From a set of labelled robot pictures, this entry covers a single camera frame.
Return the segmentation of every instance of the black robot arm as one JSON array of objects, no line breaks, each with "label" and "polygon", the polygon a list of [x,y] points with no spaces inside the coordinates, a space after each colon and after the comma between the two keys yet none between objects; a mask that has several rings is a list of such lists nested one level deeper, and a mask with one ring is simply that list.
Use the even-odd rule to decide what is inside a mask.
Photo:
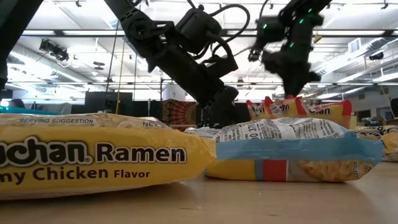
[{"label": "black robot arm", "polygon": [[[316,73],[310,72],[308,56],[313,50],[313,28],[323,24],[323,17],[318,13],[330,2],[291,0],[278,16],[261,16],[257,20],[256,42],[249,61],[260,60],[266,70],[277,73],[284,83],[285,96],[297,96],[308,82],[320,81]],[[279,52],[264,50],[267,44],[283,40],[285,43]]]},{"label": "black robot arm", "polygon": [[[148,72],[159,67],[203,107],[216,117],[231,113],[237,89],[224,86],[220,77],[238,69],[228,44],[220,37],[221,26],[203,6],[189,9],[177,25],[172,21],[153,21],[127,0],[105,0],[120,20],[135,52],[146,59]],[[202,63],[209,45],[219,43],[227,57],[211,56]]]}]

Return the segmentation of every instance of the ceiling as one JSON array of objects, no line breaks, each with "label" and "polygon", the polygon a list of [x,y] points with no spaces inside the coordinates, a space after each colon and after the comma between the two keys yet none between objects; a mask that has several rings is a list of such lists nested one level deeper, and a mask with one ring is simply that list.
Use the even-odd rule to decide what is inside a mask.
[{"label": "ceiling", "polygon": [[[220,7],[220,1],[215,0],[197,0],[193,2],[196,5],[202,3],[206,12],[216,11]],[[288,3],[285,0],[271,0],[270,2],[274,5],[272,9],[270,9],[270,5],[266,6],[264,15],[276,15]],[[224,0],[223,3],[239,3],[245,6],[251,13],[249,28],[255,28],[254,21],[257,19],[262,1]],[[388,3],[389,7],[381,9],[384,5],[383,0],[334,0],[329,9],[322,11],[322,14],[325,16],[322,29],[396,29],[398,27],[398,0],[388,1]],[[117,23],[116,17],[103,0],[80,0],[80,4],[81,7],[77,7],[74,0],[45,0],[31,20],[27,30],[114,29],[115,23]],[[174,21],[174,23],[177,23],[189,9],[190,5],[184,0],[152,0],[149,1],[149,6],[145,6],[145,4],[141,6],[141,10],[151,17],[151,19]],[[224,13],[215,16],[215,18],[225,29],[241,28],[246,20],[246,15],[240,9],[228,9]],[[39,50],[42,39],[48,39],[54,44],[66,48],[71,59],[67,62],[57,62],[54,57],[47,54],[43,55]],[[348,43],[353,40],[354,38],[322,38],[314,44],[314,50],[310,54],[309,61],[313,64],[313,68],[321,69],[326,66],[332,59],[339,56],[339,54],[341,55],[342,52],[347,51]],[[252,37],[238,37],[229,42],[229,45],[235,54],[253,43],[254,38]],[[105,82],[109,74],[112,81],[116,83],[120,80],[122,82],[157,82],[153,85],[136,85],[135,88],[139,89],[135,91],[136,100],[147,100],[148,98],[159,99],[160,85],[158,82],[160,82],[161,77],[168,78],[167,74],[159,70],[155,70],[152,73],[146,72],[146,62],[140,58],[136,58],[135,53],[124,43],[121,37],[21,37],[17,44],[19,47],[27,49],[28,51],[26,52],[31,56],[36,54],[37,60],[31,63],[51,64],[52,69],[60,70],[64,74],[59,77],[69,77],[66,82],[76,81],[71,80],[70,77],[78,77],[78,80],[84,82]],[[279,47],[280,44],[278,43],[268,46],[271,50],[278,50]],[[397,52],[395,46],[388,46],[388,49],[385,49],[385,51],[386,58],[394,59],[394,55]],[[218,54],[223,55],[224,52],[220,49]],[[247,57],[247,51],[236,56],[235,59],[239,69],[227,74],[222,80],[224,82],[236,82],[239,78],[242,78],[245,82],[280,82],[278,76],[266,72],[260,63],[248,62]],[[352,59],[349,63],[345,63],[344,66],[340,66],[332,72],[333,74],[339,74],[335,75],[335,77],[344,78],[361,72],[365,68],[368,69],[369,67],[375,67],[384,63],[369,61],[366,64],[364,61],[363,57]],[[93,62],[104,63],[105,65],[102,66],[103,70],[95,70],[96,65]],[[13,78],[11,81],[39,81],[44,79],[40,74],[42,70],[37,70],[37,66],[30,66],[29,69],[27,74],[22,74],[22,76],[21,74],[11,76]],[[9,85],[8,88],[36,89],[37,91],[38,86],[42,88],[52,87],[43,85]],[[70,85],[73,96],[67,95],[68,91],[61,91],[62,95],[50,91],[43,97],[56,95],[54,98],[84,98],[84,92],[90,88],[87,85],[78,85],[73,89],[74,86]],[[57,88],[61,90],[64,89],[64,86],[56,86],[53,89]],[[115,91],[118,88],[118,85],[111,85],[109,90]],[[98,86],[96,88],[91,87],[90,91],[103,91],[104,89],[105,86]],[[123,91],[133,91],[131,85],[121,85],[120,89],[124,89]],[[316,96],[321,94],[323,89],[318,86],[308,86],[304,92],[316,92],[314,94]],[[266,95],[278,94],[280,91],[281,87],[277,85],[257,86],[256,88],[253,88],[253,86],[244,86],[240,90],[238,99],[261,100]]]}]

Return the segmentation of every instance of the wooden table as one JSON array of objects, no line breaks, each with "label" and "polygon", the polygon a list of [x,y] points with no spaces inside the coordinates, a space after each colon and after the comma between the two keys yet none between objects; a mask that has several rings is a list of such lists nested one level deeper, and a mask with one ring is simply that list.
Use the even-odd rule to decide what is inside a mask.
[{"label": "wooden table", "polygon": [[0,223],[398,223],[398,163],[348,184],[199,177],[80,197],[0,203]]}]

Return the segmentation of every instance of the plastic wrapper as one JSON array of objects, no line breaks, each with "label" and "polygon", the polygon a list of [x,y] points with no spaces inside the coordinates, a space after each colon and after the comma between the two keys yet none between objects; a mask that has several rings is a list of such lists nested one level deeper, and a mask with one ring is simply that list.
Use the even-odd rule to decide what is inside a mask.
[{"label": "plastic wrapper", "polygon": [[[209,130],[192,132],[203,137]],[[207,176],[231,180],[358,180],[382,158],[382,142],[315,118],[262,119],[213,132],[217,160]]]},{"label": "plastic wrapper", "polygon": [[71,115],[0,114],[0,126],[82,126],[108,128],[158,127],[170,128],[156,118],[98,113]]},{"label": "plastic wrapper", "polygon": [[398,126],[357,127],[361,138],[384,143],[383,161],[398,162]]},{"label": "plastic wrapper", "polygon": [[154,118],[5,117],[0,116],[0,200],[166,184],[198,176],[215,159],[213,139],[181,133]]},{"label": "plastic wrapper", "polygon": [[267,96],[264,100],[264,111],[266,114],[274,115],[306,115],[307,111],[301,97],[290,98],[286,100],[275,100],[274,102]]},{"label": "plastic wrapper", "polygon": [[250,119],[255,119],[264,113],[264,102],[257,104],[247,100],[246,104],[248,106]]},{"label": "plastic wrapper", "polygon": [[275,103],[266,97],[264,102],[257,105],[247,102],[251,120],[278,119],[284,117],[318,118],[327,119],[346,129],[355,129],[356,117],[351,116],[351,102],[342,101],[308,107],[303,104],[301,98],[290,98]]}]

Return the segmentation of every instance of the orange stripe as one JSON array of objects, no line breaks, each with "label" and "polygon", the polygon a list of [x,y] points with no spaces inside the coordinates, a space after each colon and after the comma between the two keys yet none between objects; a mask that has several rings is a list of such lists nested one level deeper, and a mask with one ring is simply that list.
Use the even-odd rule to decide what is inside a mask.
[{"label": "orange stripe", "polygon": [[262,175],[264,181],[286,181],[287,161],[264,161]]}]

